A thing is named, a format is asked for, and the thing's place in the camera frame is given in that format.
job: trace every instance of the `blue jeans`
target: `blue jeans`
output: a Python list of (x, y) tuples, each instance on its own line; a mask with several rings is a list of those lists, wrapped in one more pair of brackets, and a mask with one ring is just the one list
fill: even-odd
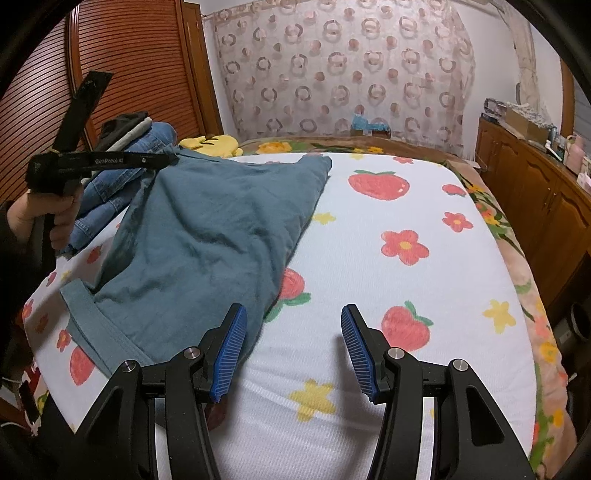
[[(177, 133), (164, 122), (154, 122), (150, 130), (131, 142), (125, 151), (156, 153), (174, 145)], [(127, 207), (139, 190), (144, 168), (101, 171), (84, 189), (80, 212), (62, 253), (83, 249), (109, 222)]]

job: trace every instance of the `wooden louvered door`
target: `wooden louvered door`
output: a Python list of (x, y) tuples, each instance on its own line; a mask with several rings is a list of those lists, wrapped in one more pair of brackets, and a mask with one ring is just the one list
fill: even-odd
[(70, 103), (64, 22), (35, 49), (0, 100), (0, 201), (26, 190), (31, 155), (46, 150)]
[(101, 125), (148, 111), (179, 139), (221, 134), (199, 6), (182, 0), (84, 0), (37, 47), (0, 100), (0, 202), (25, 189), (27, 161), (56, 136), (89, 70), (114, 73), (79, 149)]
[(140, 110), (170, 123), (179, 139), (205, 132), (178, 2), (85, 0), (79, 7), (78, 42), (82, 75), (89, 70), (114, 74), (92, 116), (96, 133), (105, 121)]

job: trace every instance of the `metal screw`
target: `metal screw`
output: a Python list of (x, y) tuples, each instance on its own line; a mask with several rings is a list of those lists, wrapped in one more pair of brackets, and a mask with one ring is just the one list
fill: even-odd
[(199, 348), (196, 346), (190, 346), (183, 352), (183, 355), (188, 359), (197, 358), (199, 355), (201, 355), (201, 350), (199, 350)]
[(395, 346), (388, 350), (388, 355), (396, 360), (400, 360), (404, 356), (404, 350)]
[(461, 358), (456, 358), (453, 363), (453, 368), (455, 368), (456, 370), (460, 371), (460, 372), (465, 372), (466, 370), (468, 370), (468, 367), (470, 365), (468, 365), (468, 362), (466, 362), (465, 360), (462, 360)]
[(135, 368), (136, 363), (133, 360), (126, 360), (121, 365), (121, 370), (123, 370), (126, 374), (131, 372)]

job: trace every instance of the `person's arm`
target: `person's arm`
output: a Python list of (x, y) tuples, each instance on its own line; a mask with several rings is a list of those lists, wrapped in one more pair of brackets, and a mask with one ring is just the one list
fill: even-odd
[(82, 187), (74, 197), (27, 192), (15, 202), (0, 205), (0, 359), (19, 309), (43, 279), (28, 247), (35, 218), (55, 215), (51, 246), (62, 249), (68, 244), (81, 196)]

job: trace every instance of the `folded clothes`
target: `folded clothes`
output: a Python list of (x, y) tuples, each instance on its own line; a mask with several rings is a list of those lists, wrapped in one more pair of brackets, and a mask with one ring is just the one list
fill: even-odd
[(107, 376), (197, 345), (233, 302), (248, 314), (244, 358), (332, 166), (319, 155), (253, 165), (172, 151), (176, 165), (142, 178), (96, 283), (60, 290), (68, 331)]
[[(150, 130), (131, 142), (125, 151), (156, 153), (167, 145), (174, 145), (176, 139), (177, 133), (170, 124), (154, 122)], [(62, 252), (84, 248), (127, 207), (139, 190), (139, 177), (144, 171), (144, 168), (104, 170), (92, 179), (84, 189), (70, 242)]]
[(141, 137), (144, 133), (146, 133), (150, 128), (152, 128), (153, 121), (152, 119), (147, 116), (143, 119), (140, 123), (138, 123), (135, 127), (133, 127), (129, 132), (127, 132), (123, 137), (117, 140), (113, 145), (107, 148), (107, 152), (120, 152), (123, 150), (127, 145), (129, 145), (133, 140), (136, 138)]
[(100, 128), (99, 141), (96, 144), (97, 152), (105, 152), (117, 140), (145, 120), (148, 112), (123, 113), (112, 120), (106, 121)]

